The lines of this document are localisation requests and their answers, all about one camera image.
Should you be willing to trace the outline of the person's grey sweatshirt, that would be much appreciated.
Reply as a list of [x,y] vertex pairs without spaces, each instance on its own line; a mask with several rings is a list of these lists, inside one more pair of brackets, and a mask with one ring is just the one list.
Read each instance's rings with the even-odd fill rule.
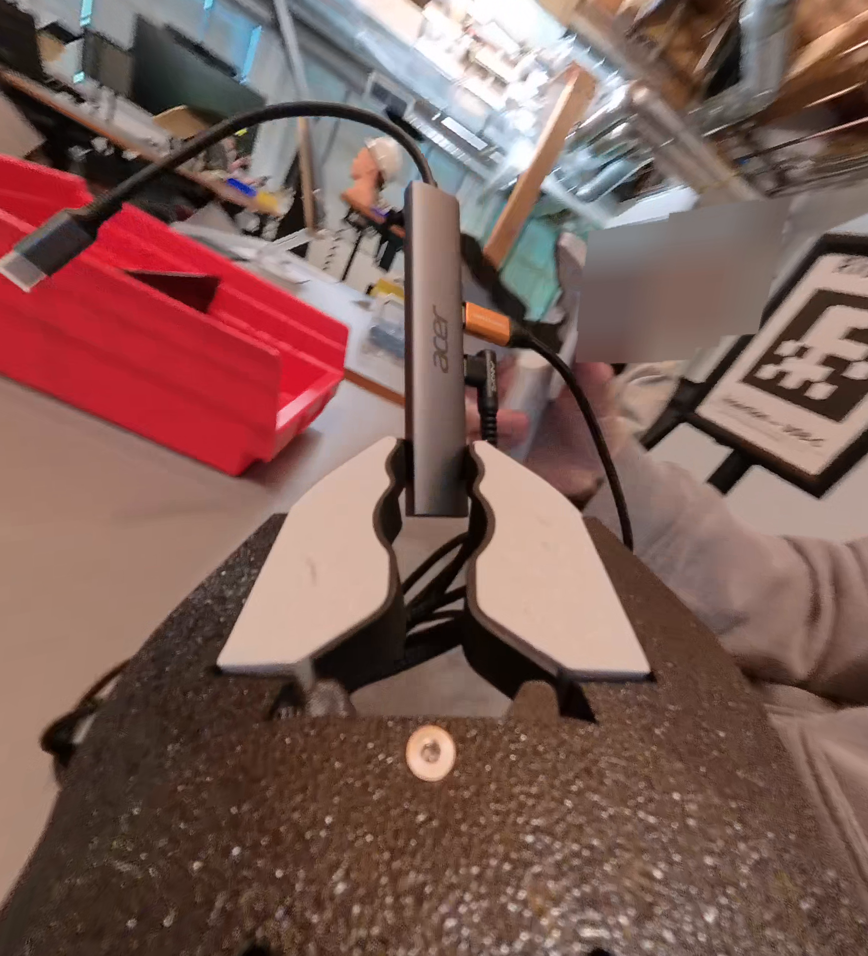
[[759,692],[868,922],[868,707],[837,708],[794,687]]

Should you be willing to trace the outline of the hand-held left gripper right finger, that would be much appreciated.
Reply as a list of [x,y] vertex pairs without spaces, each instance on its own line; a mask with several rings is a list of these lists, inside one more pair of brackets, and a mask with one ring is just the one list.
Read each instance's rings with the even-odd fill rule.
[[554,677],[646,679],[650,664],[581,513],[491,444],[468,453],[479,541],[467,605],[476,622]]

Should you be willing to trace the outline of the clear plastic bag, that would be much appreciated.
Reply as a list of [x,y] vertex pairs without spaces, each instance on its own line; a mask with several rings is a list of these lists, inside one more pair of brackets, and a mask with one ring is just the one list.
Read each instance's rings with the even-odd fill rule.
[[364,350],[404,362],[404,301],[394,294],[372,296],[368,306],[368,318]]

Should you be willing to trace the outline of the person's right forearm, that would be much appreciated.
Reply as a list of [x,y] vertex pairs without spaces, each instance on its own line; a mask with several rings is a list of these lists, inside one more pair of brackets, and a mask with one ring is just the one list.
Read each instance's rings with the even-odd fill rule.
[[708,484],[633,440],[616,463],[636,556],[748,678],[868,707],[868,536],[756,531]]

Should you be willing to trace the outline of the black monitor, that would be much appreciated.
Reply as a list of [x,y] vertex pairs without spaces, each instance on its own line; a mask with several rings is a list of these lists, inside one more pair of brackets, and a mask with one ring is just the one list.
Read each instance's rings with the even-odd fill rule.
[[210,124],[261,109],[265,98],[178,41],[167,28],[135,19],[128,97],[157,115],[179,106]]

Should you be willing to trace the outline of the person's right hand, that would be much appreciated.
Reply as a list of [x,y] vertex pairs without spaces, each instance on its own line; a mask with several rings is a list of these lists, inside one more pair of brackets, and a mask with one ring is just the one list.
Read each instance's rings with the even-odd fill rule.
[[[613,392],[614,371],[602,362],[575,362],[573,375],[589,400],[612,456],[626,440]],[[595,443],[568,386],[546,402],[539,417],[502,406],[497,416],[499,445],[510,455],[527,451],[526,468],[538,474],[576,504],[594,496],[604,479]]]

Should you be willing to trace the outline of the white helmet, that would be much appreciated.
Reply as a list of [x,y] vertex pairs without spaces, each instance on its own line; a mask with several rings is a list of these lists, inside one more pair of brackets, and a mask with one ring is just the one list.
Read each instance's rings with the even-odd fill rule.
[[385,184],[393,183],[403,170],[403,150],[392,137],[372,137],[365,141],[364,149],[375,164]]

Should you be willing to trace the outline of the red plastic bin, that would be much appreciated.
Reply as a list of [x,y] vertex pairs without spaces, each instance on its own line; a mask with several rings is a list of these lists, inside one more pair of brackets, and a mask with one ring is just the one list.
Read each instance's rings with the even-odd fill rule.
[[[0,258],[84,181],[0,155]],[[0,274],[0,375],[230,475],[273,460],[343,378],[349,330],[125,205],[24,292]]]

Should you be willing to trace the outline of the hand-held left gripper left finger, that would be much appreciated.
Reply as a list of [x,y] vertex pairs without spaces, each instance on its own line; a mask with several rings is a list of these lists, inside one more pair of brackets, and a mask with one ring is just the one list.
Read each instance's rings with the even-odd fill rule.
[[296,502],[218,655],[221,672],[367,676],[402,655],[393,544],[404,484],[404,442],[385,437]]

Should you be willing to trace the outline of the wooden beam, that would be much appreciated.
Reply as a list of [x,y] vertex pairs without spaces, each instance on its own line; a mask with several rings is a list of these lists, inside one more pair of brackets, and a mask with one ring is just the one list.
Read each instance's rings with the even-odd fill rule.
[[563,88],[511,196],[500,212],[484,247],[485,257],[500,270],[528,221],[542,185],[551,174],[572,130],[580,124],[593,100],[596,80],[583,66],[573,64],[563,75]]

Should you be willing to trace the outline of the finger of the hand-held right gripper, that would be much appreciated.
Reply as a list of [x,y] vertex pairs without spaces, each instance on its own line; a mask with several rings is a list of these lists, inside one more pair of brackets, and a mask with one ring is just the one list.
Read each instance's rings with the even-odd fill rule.
[[464,303],[524,323],[547,345],[561,345],[566,338],[568,320],[562,305],[555,302],[544,317],[529,318],[527,305],[473,236],[464,236]]

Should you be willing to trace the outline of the grey USB hub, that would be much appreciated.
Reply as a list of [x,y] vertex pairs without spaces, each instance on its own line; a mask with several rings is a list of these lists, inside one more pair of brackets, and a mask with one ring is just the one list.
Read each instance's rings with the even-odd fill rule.
[[404,202],[405,441],[409,515],[464,518],[466,449],[460,207],[435,185]]

